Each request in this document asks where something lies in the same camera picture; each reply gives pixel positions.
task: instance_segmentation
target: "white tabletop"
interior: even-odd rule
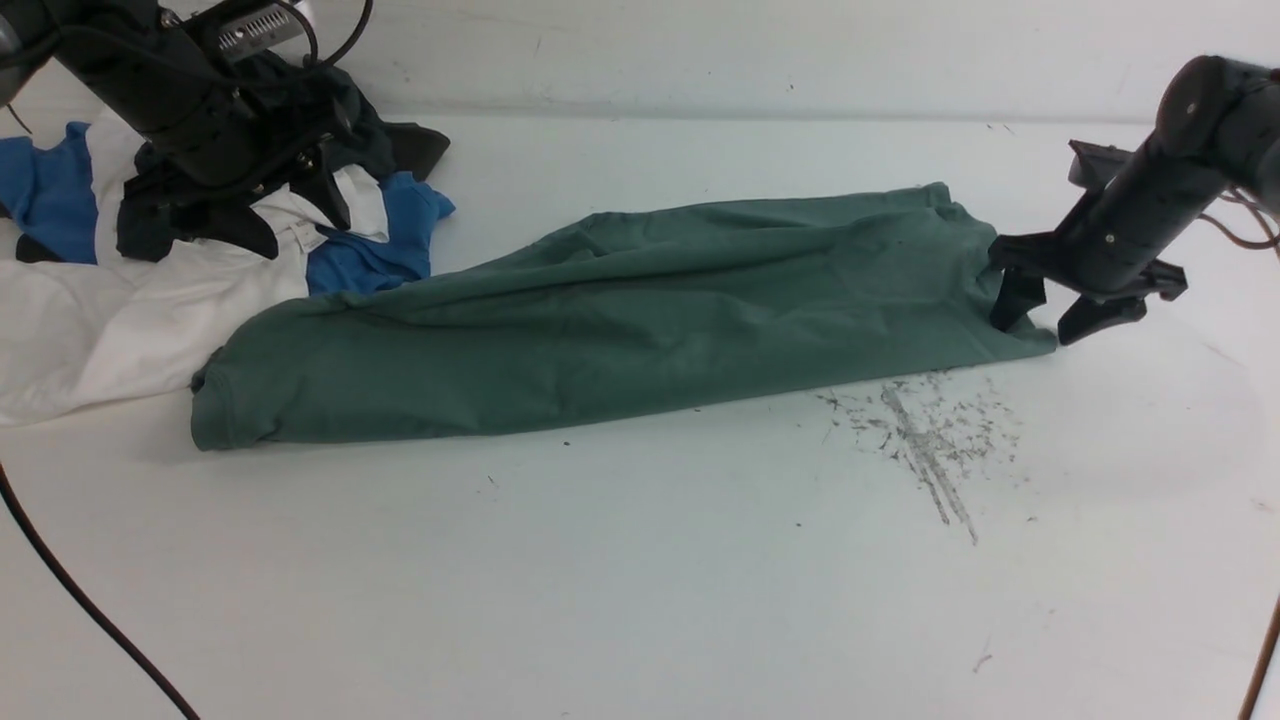
[[[1078,193],[1069,138],[1146,132],[424,122],[454,140],[442,272],[594,210],[936,179],[1047,229]],[[1228,717],[1280,588],[1280,263],[1207,225],[1166,259],[1180,300],[1038,360],[227,454],[196,451],[173,393],[0,432],[0,461],[207,719]],[[0,578],[6,720],[175,716],[6,518]]]

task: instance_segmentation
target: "green shirt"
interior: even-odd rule
[[[502,434],[1012,360],[946,186],[604,213],[485,265],[284,302],[196,375],[202,450]]]

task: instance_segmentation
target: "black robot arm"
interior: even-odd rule
[[[250,206],[282,184],[333,227],[349,227],[328,149],[349,136],[351,122],[320,68],[275,81],[237,72],[237,60],[275,42],[306,32],[314,44],[300,8],[305,0],[225,0],[182,20],[156,0],[0,0],[0,104],[56,58],[155,151],[125,186],[131,213],[154,217],[159,223],[147,222],[173,238],[224,240],[274,258],[274,233]],[[370,10],[366,0],[338,54]],[[266,91],[275,101],[264,101]],[[280,94],[300,100],[280,102]]]
[[[1142,319],[1147,295],[1187,290],[1183,269],[1158,255],[1228,188],[1280,215],[1280,70],[1197,58],[1137,151],[1071,147],[1080,201],[1052,232],[1001,236],[989,251],[1005,272],[991,313],[1000,329],[1044,304],[1046,279],[1080,293],[1059,320],[1062,345]]]

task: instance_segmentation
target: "brown cable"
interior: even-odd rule
[[[1238,187],[1230,188],[1228,193],[1219,197],[1219,200],[1225,200],[1228,202],[1243,205],[1244,209],[1248,210],[1251,215],[1253,215],[1253,219],[1258,222],[1258,225],[1262,227],[1262,236],[1266,237],[1267,240],[1265,241],[1244,240],[1243,237],[1231,232],[1231,229],[1228,228],[1221,220],[1219,220],[1213,215],[1210,215],[1208,213],[1202,213],[1199,215],[1201,220],[1204,220],[1216,227],[1236,247],[1243,247],[1245,250],[1275,250],[1276,255],[1280,256],[1280,231],[1271,229],[1271,224],[1267,223],[1266,215],[1262,214],[1262,209],[1258,208],[1257,202],[1245,197],[1244,193],[1242,193]]]

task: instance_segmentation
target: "black cable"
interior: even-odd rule
[[[302,64],[303,65],[315,64],[315,61],[320,59],[320,41],[316,40],[316,28],[311,26],[311,20],[308,20],[307,17],[302,14],[302,10],[294,8],[293,3],[291,3],[289,0],[271,0],[271,3],[274,3],[279,9],[284,10],[285,13],[293,15],[293,19],[297,20],[300,26],[302,26],[302,32],[307,33],[307,45],[311,46],[307,56],[302,59]]]
[[[128,40],[123,40],[110,32],[91,26],[61,26],[60,33],[51,33],[50,36],[42,38],[35,46],[27,50],[22,50],[14,55],[10,55],[9,58],[0,60],[0,69],[13,68],[17,65],[26,65],[31,61],[37,61],[37,60],[45,60],[47,59],[47,55],[52,53],[52,49],[58,45],[61,37],[70,35],[83,35],[83,36],[96,37],[105,42],[110,42],[111,45],[115,45],[116,47],[129,53],[136,58],[148,60],[174,73],[207,81],[214,85],[221,85],[224,87],[243,87],[247,90],[278,90],[282,87],[294,86],[307,78],[319,74],[320,72],[328,68],[332,68],[338,63],[338,60],[346,58],[347,53],[351,53],[351,49],[356,46],[356,42],[358,42],[360,37],[365,33],[365,28],[369,27],[369,20],[370,18],[372,18],[374,14],[374,0],[364,0],[364,1],[365,4],[360,12],[360,19],[356,20],[356,27],[352,28],[351,35],[347,36],[347,40],[337,50],[334,50],[332,55],[311,65],[310,68],[301,70],[293,76],[289,76],[288,78],[284,79],[275,79],[275,81],[234,79],[216,73],[193,70],[191,68],[179,65],[178,63],[174,63],[173,60],[163,55],[156,55],[155,53],[151,53],[145,47],[138,47],[137,45],[129,42]],[[316,42],[315,40],[315,28],[311,26],[310,22],[306,20],[305,17],[302,17],[301,12],[298,12],[297,8],[287,6],[287,9],[291,12],[291,14],[296,13],[293,15],[294,18],[301,17],[303,32],[307,32],[307,41],[314,47],[312,53],[319,55],[320,49],[319,49],[319,42]]]
[[[360,19],[356,22],[356,27],[351,31],[351,35],[347,36],[347,40],[346,42],[342,44],[342,46],[334,50],[332,55],[329,55],[320,63],[316,63],[315,65],[311,65],[310,68],[294,73],[284,79],[273,79],[273,81],[236,79],[236,78],[223,77],[216,73],[193,70],[191,68],[179,65],[178,63],[174,63],[173,60],[163,55],[156,55],[150,50],[138,47],[137,45],[127,40],[116,37],[115,35],[111,35],[110,32],[99,29],[96,27],[63,26],[63,35],[65,36],[84,35],[84,36],[97,37],[99,40],[110,42],[116,47],[132,54],[134,58],[145,59],[163,68],[166,68],[174,73],[183,74],[187,77],[195,77],[206,82],[211,82],[214,85],[221,85],[224,87],[243,87],[246,90],[276,90],[280,87],[292,87],[305,79],[320,74],[321,72],[337,64],[338,60],[343,59],[347,55],[347,53],[349,53],[351,49],[356,46],[356,42],[360,40],[360,36],[365,33],[365,28],[369,26],[369,19],[372,17],[372,13],[374,13],[374,0],[365,0],[364,9],[360,13]]]
[[[27,127],[27,123],[22,122],[22,115],[18,114],[18,110],[13,109],[13,102],[5,105],[5,108],[9,109],[9,114],[13,115],[13,119],[17,120],[19,126],[22,126],[22,129],[27,131],[27,135],[36,135],[31,132],[31,128]]]
[[[161,691],[164,691],[164,694],[169,696],[169,700],[178,706],[178,711],[182,712],[183,717],[187,720],[200,720],[200,715],[196,715],[196,711],[189,703],[187,703],[187,700],[182,697],[178,688],[173,687],[173,683],[164,676],[164,673],[147,660],[147,656],[142,655],[142,651],[138,650],[137,646],[129,641],[129,638],[124,637],[124,633],[122,633],[120,629],[116,628],[115,624],[111,623],[111,620],[108,619],[108,616],[104,615],[96,605],[93,605],[93,601],[84,594],[84,591],[82,591],[79,585],[76,584],[76,580],[73,580],[67,573],[61,562],[54,557],[52,551],[49,550],[49,546],[45,544],[44,539],[41,539],[40,533],[36,532],[36,527],[31,524],[31,519],[27,518],[27,512],[18,502],[18,496],[14,495],[13,486],[9,484],[9,477],[5,475],[3,465],[0,465],[0,496],[4,496],[4,503],[9,507],[9,514],[13,515],[14,523],[18,523],[18,528],[22,529],[22,534],[27,536],[27,542],[31,543],[36,555],[38,555],[45,562],[45,568],[49,568],[49,571],[58,578],[58,582],[61,583],[63,588],[72,596],[72,598],[76,600],[76,602],[95,623],[97,623],[99,628],[102,628],[102,632],[115,641],[115,644],[120,646],[120,648],[128,653],[134,662],[137,662],[138,667],[142,667],[142,671],[146,673]]]

